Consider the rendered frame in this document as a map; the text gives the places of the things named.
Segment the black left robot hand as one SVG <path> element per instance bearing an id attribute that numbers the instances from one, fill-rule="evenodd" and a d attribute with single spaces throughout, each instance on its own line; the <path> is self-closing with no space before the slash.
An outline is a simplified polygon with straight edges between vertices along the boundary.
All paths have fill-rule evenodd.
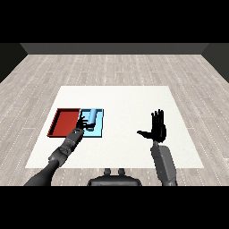
<path id="1" fill-rule="evenodd" d="M 94 128 L 95 124 L 94 123 L 88 123 L 87 120 L 85 120 L 84 116 L 80 116 L 79 120 L 76 123 L 76 129 L 89 129 L 89 128 Z"/>

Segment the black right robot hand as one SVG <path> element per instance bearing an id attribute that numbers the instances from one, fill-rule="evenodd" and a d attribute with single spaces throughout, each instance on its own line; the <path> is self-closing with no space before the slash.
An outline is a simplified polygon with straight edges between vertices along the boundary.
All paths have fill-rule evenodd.
<path id="1" fill-rule="evenodd" d="M 137 131 L 143 138 L 152 139 L 156 142 L 163 142 L 166 138 L 166 127 L 164 124 L 164 111 L 158 109 L 152 116 L 151 131 Z"/>

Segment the light blue can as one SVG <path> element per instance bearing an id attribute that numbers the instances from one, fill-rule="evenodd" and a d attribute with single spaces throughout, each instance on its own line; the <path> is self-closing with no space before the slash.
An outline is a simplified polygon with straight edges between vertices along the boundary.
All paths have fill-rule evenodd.
<path id="1" fill-rule="evenodd" d="M 89 118 L 87 122 L 87 130 L 93 131 L 96 125 L 96 118 L 97 118 L 97 110 L 91 109 L 89 112 Z"/>

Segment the red shallow open box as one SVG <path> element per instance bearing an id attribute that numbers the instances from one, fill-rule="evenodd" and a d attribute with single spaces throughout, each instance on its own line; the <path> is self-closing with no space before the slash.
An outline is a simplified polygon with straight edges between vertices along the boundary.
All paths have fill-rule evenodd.
<path id="1" fill-rule="evenodd" d="M 49 138 L 65 138 L 76 126 L 79 108 L 58 108 L 47 133 Z"/>

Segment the light blue shallow open box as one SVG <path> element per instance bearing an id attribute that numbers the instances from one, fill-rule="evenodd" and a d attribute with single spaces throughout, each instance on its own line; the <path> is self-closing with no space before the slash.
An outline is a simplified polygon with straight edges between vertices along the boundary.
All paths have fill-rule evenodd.
<path id="1" fill-rule="evenodd" d="M 104 110 L 102 108 L 82 108 L 81 109 L 81 116 L 84 116 L 85 120 L 88 121 L 89 112 L 91 109 L 97 110 L 97 118 L 96 118 L 96 125 L 93 131 L 88 131 L 84 128 L 84 138 L 101 138 L 102 131 L 103 131 L 103 117 L 104 117 Z"/>

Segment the dark grey robot body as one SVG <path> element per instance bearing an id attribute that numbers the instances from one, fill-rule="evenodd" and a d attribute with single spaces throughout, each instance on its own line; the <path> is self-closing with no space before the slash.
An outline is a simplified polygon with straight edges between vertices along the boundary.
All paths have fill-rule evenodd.
<path id="1" fill-rule="evenodd" d="M 141 182 L 127 176 L 123 168 L 118 169 L 118 175 L 111 175 L 111 169 L 106 168 L 102 176 L 90 179 L 88 186 L 141 186 Z"/>

